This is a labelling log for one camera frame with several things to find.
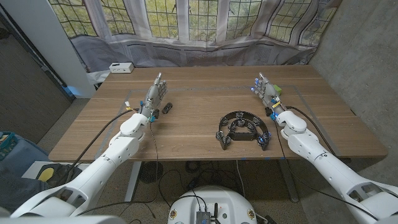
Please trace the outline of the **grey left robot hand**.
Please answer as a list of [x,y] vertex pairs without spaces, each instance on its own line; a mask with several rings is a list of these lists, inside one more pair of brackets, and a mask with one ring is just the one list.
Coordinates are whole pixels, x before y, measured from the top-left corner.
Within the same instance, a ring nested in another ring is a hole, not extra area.
[[162,74],[159,73],[144,97],[139,113],[149,118],[152,112],[160,106],[166,92],[167,82],[162,80]]

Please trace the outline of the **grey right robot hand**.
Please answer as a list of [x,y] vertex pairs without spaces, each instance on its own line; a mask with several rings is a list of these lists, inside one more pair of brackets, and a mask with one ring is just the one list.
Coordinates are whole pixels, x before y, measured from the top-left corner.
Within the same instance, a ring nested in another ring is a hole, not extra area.
[[259,77],[254,79],[254,86],[251,87],[251,91],[261,99],[266,108],[272,110],[276,115],[286,110],[280,101],[279,93],[263,73],[260,72]]

